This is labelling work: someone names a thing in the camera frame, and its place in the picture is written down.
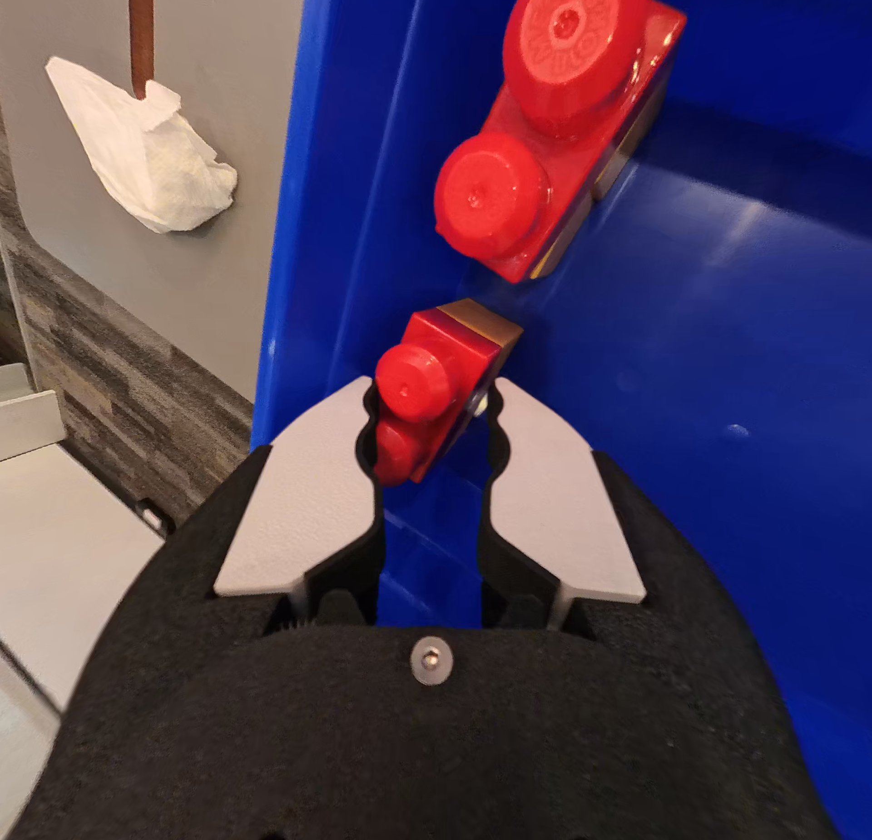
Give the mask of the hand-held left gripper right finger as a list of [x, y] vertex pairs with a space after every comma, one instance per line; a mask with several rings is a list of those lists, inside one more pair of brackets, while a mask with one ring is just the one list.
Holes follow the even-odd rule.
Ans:
[[483, 583], [506, 602], [532, 595], [545, 608], [581, 598], [640, 605], [646, 588], [590, 444], [505, 377], [488, 392], [486, 415]]

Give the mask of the white cloth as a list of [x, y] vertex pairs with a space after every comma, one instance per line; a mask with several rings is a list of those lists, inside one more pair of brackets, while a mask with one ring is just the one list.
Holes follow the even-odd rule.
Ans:
[[237, 171], [181, 115], [178, 93], [147, 80], [139, 99], [56, 56], [45, 71], [105, 191], [146, 228], [189, 232], [232, 205]]

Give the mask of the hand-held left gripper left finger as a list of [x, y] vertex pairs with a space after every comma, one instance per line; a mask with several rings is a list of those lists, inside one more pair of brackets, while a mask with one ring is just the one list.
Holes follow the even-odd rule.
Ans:
[[374, 475], [377, 388], [361, 376], [273, 441], [214, 581], [218, 596], [357, 596], [383, 569], [383, 498]]

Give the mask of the red mega block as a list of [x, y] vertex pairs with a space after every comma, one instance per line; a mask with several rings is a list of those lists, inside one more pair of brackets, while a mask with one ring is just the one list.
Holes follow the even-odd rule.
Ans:
[[473, 420], [467, 403], [499, 353], [438, 307], [414, 312], [377, 363], [375, 473], [385, 487], [422, 482], [447, 454]]
[[535, 150], [544, 139], [581, 136], [629, 79], [649, 18], [664, 12], [687, 21], [658, 0], [516, 0], [500, 91], [435, 185], [435, 228], [453, 249], [511, 284], [533, 281], [526, 272], [550, 216], [550, 180]]

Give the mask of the blue storage bin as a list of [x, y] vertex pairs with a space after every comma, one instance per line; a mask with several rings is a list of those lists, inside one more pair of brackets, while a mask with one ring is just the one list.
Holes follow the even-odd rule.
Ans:
[[837, 830], [870, 838], [871, 0], [660, 0], [661, 113], [556, 270], [436, 233], [515, 0], [303, 0], [251, 446], [457, 298], [731, 593]]

